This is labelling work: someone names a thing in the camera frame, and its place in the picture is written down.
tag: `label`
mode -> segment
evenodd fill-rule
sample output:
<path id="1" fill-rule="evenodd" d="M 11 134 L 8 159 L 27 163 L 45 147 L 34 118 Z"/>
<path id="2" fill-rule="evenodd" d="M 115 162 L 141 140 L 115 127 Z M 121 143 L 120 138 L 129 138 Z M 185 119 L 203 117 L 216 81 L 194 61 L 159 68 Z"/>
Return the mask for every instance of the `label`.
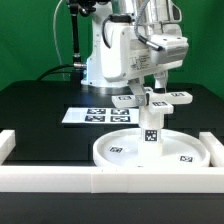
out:
<path id="1" fill-rule="evenodd" d="M 131 71 L 138 71 L 143 69 L 148 69 L 150 67 L 150 57 L 149 55 L 134 56 L 130 58 Z"/>
<path id="2" fill-rule="evenodd" d="M 157 142 L 158 133 L 156 130 L 145 131 L 145 142 Z"/>

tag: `white rectangular block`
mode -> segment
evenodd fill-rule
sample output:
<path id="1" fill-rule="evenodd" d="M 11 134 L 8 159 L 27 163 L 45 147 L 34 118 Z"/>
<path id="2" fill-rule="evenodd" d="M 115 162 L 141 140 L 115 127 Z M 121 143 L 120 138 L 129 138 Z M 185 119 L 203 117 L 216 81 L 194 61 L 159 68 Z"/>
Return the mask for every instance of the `white rectangular block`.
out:
<path id="1" fill-rule="evenodd" d="M 15 147 L 15 131 L 3 130 L 0 133 L 0 165 Z"/>
<path id="2" fill-rule="evenodd" d="M 102 168 L 92 174 L 92 193 L 127 193 L 127 175 L 116 169 Z"/>

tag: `black cable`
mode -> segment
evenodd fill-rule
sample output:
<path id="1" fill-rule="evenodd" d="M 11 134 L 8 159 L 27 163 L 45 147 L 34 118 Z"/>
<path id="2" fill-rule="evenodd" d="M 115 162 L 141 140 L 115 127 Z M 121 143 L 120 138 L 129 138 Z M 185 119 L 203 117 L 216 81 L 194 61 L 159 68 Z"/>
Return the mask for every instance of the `black cable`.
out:
<path id="1" fill-rule="evenodd" d="M 65 71 L 61 71 L 61 72 L 50 72 L 50 73 L 46 74 L 46 76 L 48 76 L 48 75 L 55 75 L 55 74 L 71 74 L 71 73 L 72 73 L 72 71 L 70 71 L 70 72 L 65 72 Z"/>
<path id="2" fill-rule="evenodd" d="M 102 23 L 102 37 L 103 37 L 103 42 L 104 44 L 108 47 L 108 48 L 111 48 L 111 46 L 109 45 L 108 41 L 107 41 L 107 38 L 106 38 L 106 34 L 105 34 L 105 26 L 106 26 L 106 23 L 108 21 L 111 20 L 111 15 L 109 15 Z"/>
<path id="3" fill-rule="evenodd" d="M 64 65 L 60 65 L 60 66 L 57 66 L 57 67 L 54 67 L 52 69 L 49 69 L 48 71 L 44 72 L 38 79 L 37 81 L 41 81 L 44 77 L 52 74 L 53 72 L 59 70 L 59 69 L 62 69 L 62 68 L 74 68 L 74 65 L 73 64 L 64 64 Z"/>

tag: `white foam block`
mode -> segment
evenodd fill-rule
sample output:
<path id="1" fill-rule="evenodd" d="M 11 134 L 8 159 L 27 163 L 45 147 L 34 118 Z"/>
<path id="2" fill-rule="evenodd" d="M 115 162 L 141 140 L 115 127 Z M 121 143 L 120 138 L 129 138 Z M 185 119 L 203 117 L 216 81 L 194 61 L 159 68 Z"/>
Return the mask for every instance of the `white foam block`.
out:
<path id="1" fill-rule="evenodd" d="M 199 140 L 211 154 L 211 164 L 224 167 L 224 146 L 211 132 L 200 132 Z"/>
<path id="2" fill-rule="evenodd" d="M 0 164 L 4 162 L 7 156 L 15 147 L 15 131 L 3 130 L 0 133 Z"/>

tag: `cable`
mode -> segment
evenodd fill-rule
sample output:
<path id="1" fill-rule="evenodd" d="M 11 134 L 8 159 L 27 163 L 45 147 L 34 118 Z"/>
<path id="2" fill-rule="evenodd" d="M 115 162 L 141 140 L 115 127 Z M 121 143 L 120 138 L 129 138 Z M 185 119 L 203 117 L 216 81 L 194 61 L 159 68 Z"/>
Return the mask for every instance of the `cable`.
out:
<path id="1" fill-rule="evenodd" d="M 138 13 L 137 13 L 137 17 L 136 17 L 136 20 L 135 20 L 135 25 L 134 25 L 134 32 L 135 32 L 135 35 L 136 37 L 139 39 L 139 41 L 141 41 L 142 43 L 150 46 L 153 50 L 156 50 L 156 51 L 161 51 L 163 50 L 163 47 L 149 41 L 147 38 L 143 37 L 139 32 L 138 32 L 138 27 L 139 27 L 139 22 L 140 22 L 140 19 L 142 17 L 142 14 L 143 12 L 145 11 L 145 8 L 147 6 L 147 4 L 150 2 L 150 0 L 145 0 L 141 7 L 139 8 L 138 10 Z"/>
<path id="2" fill-rule="evenodd" d="M 52 69 L 49 69 L 48 71 L 44 72 L 38 79 L 37 81 L 41 81 L 44 77 L 53 74 L 55 71 L 59 70 L 59 69 L 63 69 L 63 68 L 74 68 L 73 64 L 64 64 L 64 65 L 59 65 L 57 67 L 54 67 Z"/>
<path id="3" fill-rule="evenodd" d="M 105 26 L 106 26 L 106 23 L 108 21 L 111 20 L 111 15 L 109 15 L 102 23 L 102 37 L 103 37 L 103 42 L 104 44 L 108 47 L 108 48 L 111 48 L 111 46 L 109 45 L 108 41 L 107 41 L 107 38 L 106 38 L 106 34 L 105 34 Z"/>
<path id="4" fill-rule="evenodd" d="M 57 30 L 56 30 L 56 25 L 57 25 L 57 14 L 58 14 L 58 10 L 60 8 L 60 6 L 62 5 L 64 0 L 60 0 L 55 12 L 54 12 L 54 20 L 53 20 L 53 33 L 54 33 L 54 44 L 55 44 L 55 48 L 56 48 L 56 52 L 57 52 L 57 56 L 58 56 L 58 60 L 60 65 L 62 65 L 62 58 L 61 58 L 61 53 L 58 47 L 58 41 L 57 41 Z"/>

